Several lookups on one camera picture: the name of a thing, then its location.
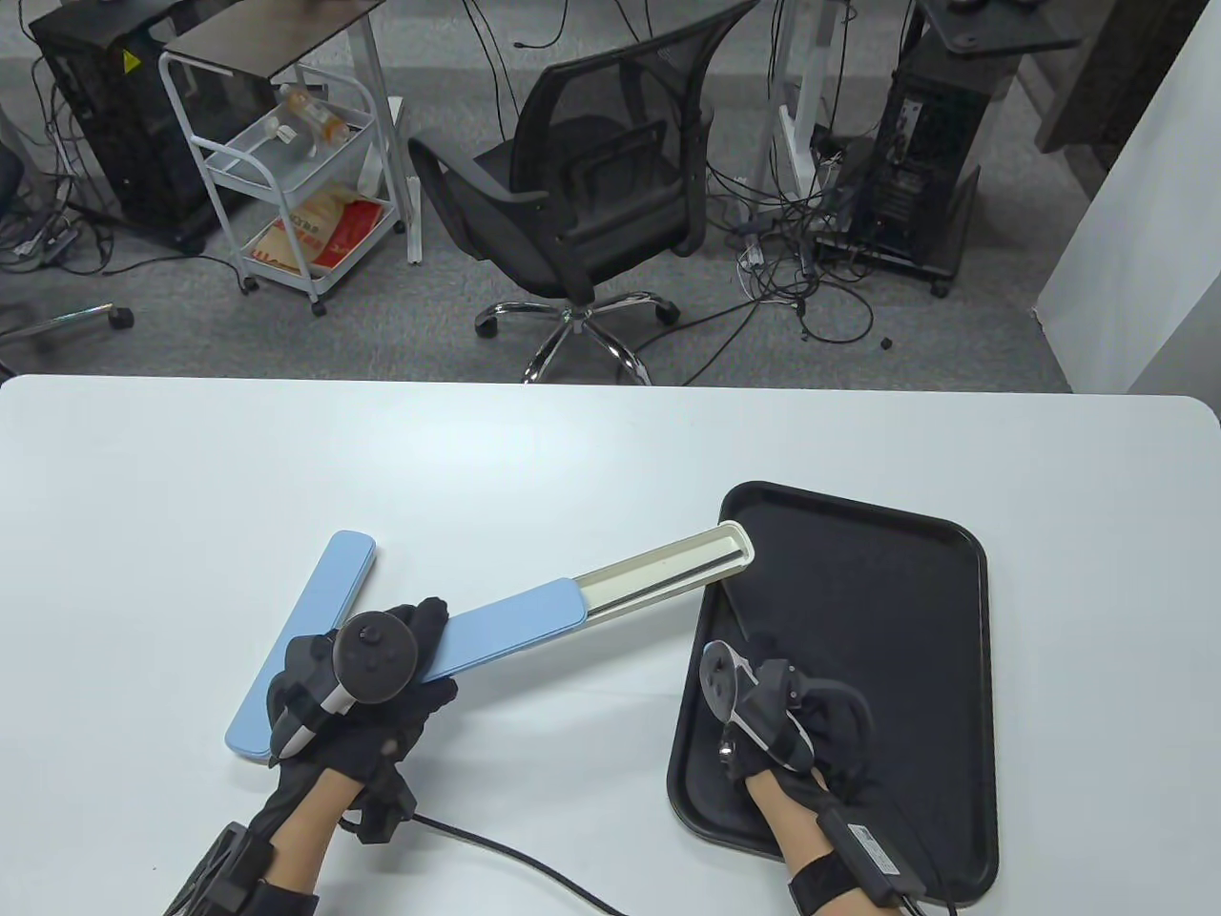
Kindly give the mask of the person's left hand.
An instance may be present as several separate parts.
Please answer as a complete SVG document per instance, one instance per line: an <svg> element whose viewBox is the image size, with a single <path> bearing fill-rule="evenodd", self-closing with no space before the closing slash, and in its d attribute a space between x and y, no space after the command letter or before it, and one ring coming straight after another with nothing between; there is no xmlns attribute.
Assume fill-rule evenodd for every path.
<svg viewBox="0 0 1221 916"><path fill-rule="evenodd" d="M429 597L292 638L269 689L271 766L284 778L332 771L360 787L379 780L455 699L452 677L422 682L448 622L444 600Z"/></svg>

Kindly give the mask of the person's right hand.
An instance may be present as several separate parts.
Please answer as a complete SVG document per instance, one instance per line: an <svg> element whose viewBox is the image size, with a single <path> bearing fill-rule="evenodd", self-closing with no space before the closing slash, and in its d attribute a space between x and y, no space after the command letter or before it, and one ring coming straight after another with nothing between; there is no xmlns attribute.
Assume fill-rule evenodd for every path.
<svg viewBox="0 0 1221 916"><path fill-rule="evenodd" d="M864 694L832 677L807 675L784 658L734 658L735 689L720 734L730 780L772 773L803 789L853 800L871 766L875 724Z"/></svg>

